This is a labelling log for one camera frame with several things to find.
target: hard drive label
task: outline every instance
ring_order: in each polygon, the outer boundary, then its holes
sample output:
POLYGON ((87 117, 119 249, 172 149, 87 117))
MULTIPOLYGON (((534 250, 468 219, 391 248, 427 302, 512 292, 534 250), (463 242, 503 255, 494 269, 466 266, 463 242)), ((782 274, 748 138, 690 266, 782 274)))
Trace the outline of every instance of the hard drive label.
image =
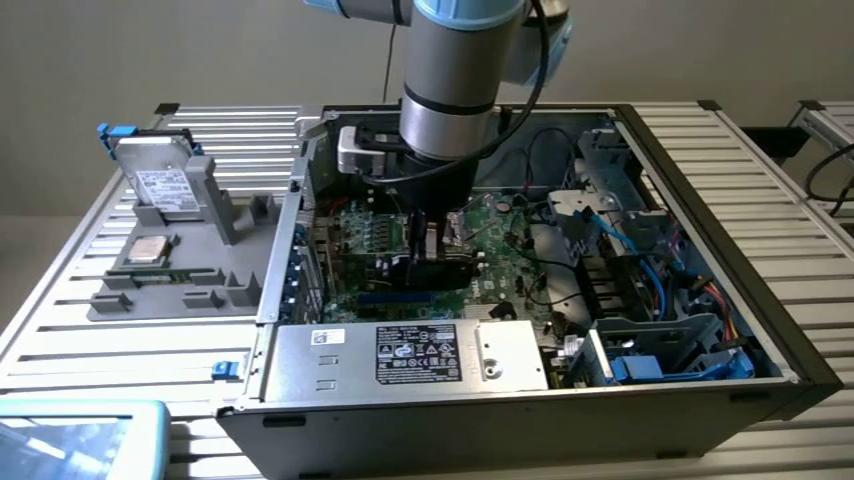
POLYGON ((181 170, 136 172, 148 198, 161 212, 197 212, 199 203, 181 170))

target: slotted metal surface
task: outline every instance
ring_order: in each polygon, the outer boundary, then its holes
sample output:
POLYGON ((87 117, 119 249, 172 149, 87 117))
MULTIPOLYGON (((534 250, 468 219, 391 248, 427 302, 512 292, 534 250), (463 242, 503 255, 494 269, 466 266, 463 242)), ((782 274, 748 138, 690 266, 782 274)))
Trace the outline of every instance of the slotted metal surface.
MULTIPOLYGON (((636 108, 847 389, 793 422, 757 425, 702 459, 430 478, 853 478, 850 252, 726 117, 690 103, 636 108)), ((192 129, 216 156, 221 186, 239 195, 283 188, 297 152, 295 117, 296 108, 289 107, 183 108, 165 123, 192 129)), ((257 479, 252 463, 209 417, 208 405, 211 398, 239 393, 239 384, 211 382, 209 367, 249 351, 253 318, 131 324, 91 323, 85 318, 83 301, 99 288, 93 276, 112 265, 133 227, 132 201, 132 191, 116 175, 64 249, 67 255, 57 257, 0 339, 0 390, 12 396, 164 400, 173 419, 167 477, 257 479)))

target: black cable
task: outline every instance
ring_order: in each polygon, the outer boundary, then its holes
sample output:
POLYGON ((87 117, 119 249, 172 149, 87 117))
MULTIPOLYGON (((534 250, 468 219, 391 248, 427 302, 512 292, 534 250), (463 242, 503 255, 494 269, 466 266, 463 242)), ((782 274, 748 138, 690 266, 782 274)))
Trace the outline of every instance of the black cable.
POLYGON ((536 106, 536 102, 539 101, 540 93, 543 92, 543 87, 546 86, 546 79, 548 77, 548 52, 551 50, 550 40, 548 40, 548 21, 546 17, 546 11, 543 10, 543 4, 540 0, 531 0, 531 4, 534 6, 534 10, 536 11, 536 18, 539 20, 539 40, 540 40, 540 59, 539 59, 539 72, 536 74, 536 82, 534 84, 534 90, 531 90, 531 96, 528 97, 528 101, 524 104, 524 108, 522 109, 522 113, 519 114, 519 118, 514 122, 514 124, 507 128, 507 130, 498 136, 495 139, 480 148, 475 153, 467 155, 456 161, 448 162, 447 165, 442 165, 432 170, 426 170, 415 175, 410 175, 407 177, 394 177, 394 178, 374 178, 370 176, 364 176, 364 182, 368 185, 399 185, 402 183, 408 183, 416 180, 423 180, 430 177, 435 177, 443 173, 452 172, 462 167, 464 167, 468 163, 476 162, 482 158, 488 157, 495 153, 498 147, 507 141, 507 139, 516 133, 519 127, 526 122, 528 117, 531 116, 531 111, 536 106))
POLYGON ((839 210, 842 209, 842 204, 846 201, 854 200, 854 198, 849 198, 849 192, 851 191, 851 186, 849 184, 849 186, 846 186, 842 189, 842 192, 839 193, 839 199, 837 200, 837 204, 833 206, 833 210, 830 210, 830 216, 835 216, 837 213, 839 213, 839 210))
POLYGON ((536 145, 536 140, 539 140, 539 137, 542 137, 546 133, 559 133, 563 138, 566 139, 567 145, 570 147, 570 153, 567 155, 567 165, 566 165, 566 172, 570 171, 570 169, 572 168, 572 163, 575 162, 575 142, 572 141, 572 138, 570 137, 570 134, 566 133, 563 131, 563 129, 558 128, 558 127, 547 127, 543 128, 539 132, 536 132, 536 134, 534 135, 534 138, 531 138, 531 141, 528 142, 528 148, 526 150, 527 152, 527 170, 530 172, 530 176, 531 178, 527 179, 526 181, 528 182, 530 185, 534 184, 534 169, 531 168, 531 159, 534 158, 534 146, 536 145))
MULTIPOLYGON (((845 154, 847 154, 851 151, 854 151, 854 143, 851 143, 850 145, 846 145, 839 150, 833 152, 827 156, 827 158, 825 158, 821 162, 818 162, 818 165, 815 165, 815 167, 813 167, 813 170, 810 170, 810 173, 806 174, 806 194, 807 194, 807 196, 810 198, 813 198, 815 200, 822 200, 825 202, 842 202, 842 203, 845 203, 845 202, 854 201, 854 198, 845 198, 845 195, 842 195, 839 197, 825 197, 823 195, 818 195, 813 191, 813 180, 815 180, 815 176, 825 169, 825 167, 827 165, 830 165, 830 163, 834 160, 841 158, 845 154)), ((847 184, 846 188, 850 189, 853 187, 854 187, 854 178, 851 178, 851 180, 849 181, 849 184, 847 184)))
POLYGON ((534 262, 534 263, 538 263, 538 264, 540 264, 540 265, 556 265, 558 267, 563 267, 563 268, 566 268, 567 270, 570 270, 571 272, 575 272, 575 268, 574 268, 568 263, 558 262, 558 261, 555 261, 555 260, 543 260, 543 259, 539 259, 539 258, 536 258, 536 257, 531 257, 530 255, 526 255, 526 254, 522 252, 522 250, 519 250, 519 249, 516 248, 516 246, 510 242, 510 240, 507 240, 507 245, 510 245, 510 248, 512 248, 512 249, 514 249, 514 251, 519 254, 519 256, 520 256, 522 258, 524 258, 526 260, 528 260, 528 261, 531 261, 531 262, 534 262))
POLYGON ((391 77, 391 59, 395 53, 395 35, 398 34, 398 24, 391 26, 388 35, 388 58, 386 59, 386 81, 383 83, 383 103, 388 100, 388 78, 391 77))
POLYGON ((531 297, 531 293, 531 289, 528 289, 524 298, 527 298, 534 305, 539 305, 540 307, 554 307, 556 304, 566 302, 567 300, 580 296, 582 294, 582 292, 575 292, 572 295, 567 295, 560 300, 555 300, 554 302, 540 302, 539 300, 534 300, 534 298, 531 297))

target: warning label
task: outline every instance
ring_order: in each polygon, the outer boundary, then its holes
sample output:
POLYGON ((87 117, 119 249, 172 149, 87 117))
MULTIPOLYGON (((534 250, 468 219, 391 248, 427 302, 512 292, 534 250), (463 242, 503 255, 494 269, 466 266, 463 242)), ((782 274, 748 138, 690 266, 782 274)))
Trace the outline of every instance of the warning label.
POLYGON ((376 328, 376 381, 383 385, 460 382, 455 325, 376 328))

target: blue latch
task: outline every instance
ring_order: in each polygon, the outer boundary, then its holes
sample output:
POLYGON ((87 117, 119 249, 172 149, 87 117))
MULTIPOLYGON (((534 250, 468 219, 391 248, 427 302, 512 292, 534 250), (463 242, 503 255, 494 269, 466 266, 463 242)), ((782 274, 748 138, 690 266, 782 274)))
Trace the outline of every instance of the blue latch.
POLYGON ((239 380, 240 362, 216 362, 211 370, 211 380, 239 380))
POLYGON ((132 135, 136 135, 137 131, 139 131, 139 128, 136 128, 133 125, 116 125, 109 131, 109 136, 129 137, 132 135))
POLYGON ((97 126, 97 139, 101 141, 101 145, 104 145, 104 148, 107 149, 109 158, 115 160, 116 153, 112 151, 112 145, 109 144, 109 133, 107 133, 107 130, 109 130, 109 124, 101 123, 97 126))
POLYGON ((139 128, 133 125, 116 125, 112 130, 109 130, 109 124, 101 123, 97 126, 97 139, 101 141, 101 145, 107 149, 107 153, 109 154, 109 158, 116 159, 116 152, 112 149, 112 143, 109 139, 112 137, 131 137, 136 135, 139 128))

